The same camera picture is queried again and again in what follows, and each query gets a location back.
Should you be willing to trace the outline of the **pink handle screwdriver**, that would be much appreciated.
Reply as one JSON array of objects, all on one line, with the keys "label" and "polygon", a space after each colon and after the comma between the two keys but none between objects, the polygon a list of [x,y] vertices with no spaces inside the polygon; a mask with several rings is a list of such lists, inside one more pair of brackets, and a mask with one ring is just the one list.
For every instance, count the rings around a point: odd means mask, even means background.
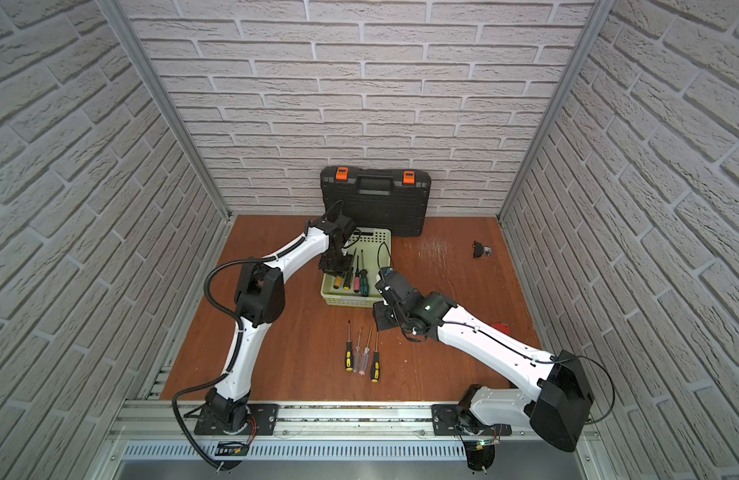
[{"label": "pink handle screwdriver", "polygon": [[353,278],[353,284],[352,284],[353,292],[356,293],[356,294],[359,294],[360,293],[360,266],[359,266],[359,262],[360,262],[360,255],[359,254],[356,254],[355,255],[354,278]]}]

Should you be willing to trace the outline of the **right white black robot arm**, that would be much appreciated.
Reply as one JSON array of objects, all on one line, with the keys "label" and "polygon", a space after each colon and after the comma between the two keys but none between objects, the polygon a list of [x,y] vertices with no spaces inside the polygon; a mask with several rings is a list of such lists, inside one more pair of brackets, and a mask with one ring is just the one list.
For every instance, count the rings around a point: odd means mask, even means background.
[{"label": "right white black robot arm", "polygon": [[432,339],[461,350],[513,384],[513,397],[487,386],[463,397],[461,416],[475,420],[476,430],[531,428],[558,450],[577,449],[595,401],[579,356],[525,345],[439,292],[424,296],[389,267],[381,269],[375,288],[383,298],[373,305],[377,327],[397,327],[409,341]]}]

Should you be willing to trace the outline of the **black yellow screwdriver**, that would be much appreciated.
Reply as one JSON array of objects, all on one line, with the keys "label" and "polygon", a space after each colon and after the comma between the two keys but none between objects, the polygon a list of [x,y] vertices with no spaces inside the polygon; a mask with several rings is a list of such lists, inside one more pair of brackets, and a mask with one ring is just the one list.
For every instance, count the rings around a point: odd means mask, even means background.
[{"label": "black yellow screwdriver", "polygon": [[373,351],[373,364],[371,364],[371,382],[379,382],[381,376],[381,356],[379,355],[379,334],[375,338],[375,351]]},{"label": "black yellow screwdriver", "polygon": [[353,372],[353,346],[351,341],[350,322],[347,322],[346,333],[347,338],[345,343],[344,368],[347,372]]}]

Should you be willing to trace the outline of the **green black handle screwdriver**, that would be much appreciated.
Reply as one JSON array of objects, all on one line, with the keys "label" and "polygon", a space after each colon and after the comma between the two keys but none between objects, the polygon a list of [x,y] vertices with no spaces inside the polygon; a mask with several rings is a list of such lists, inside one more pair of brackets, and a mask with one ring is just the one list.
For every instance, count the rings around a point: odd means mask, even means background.
[{"label": "green black handle screwdriver", "polygon": [[362,297],[367,297],[369,294],[369,282],[368,274],[364,263],[364,254],[360,254],[360,269],[358,274],[359,279],[359,293]]}]

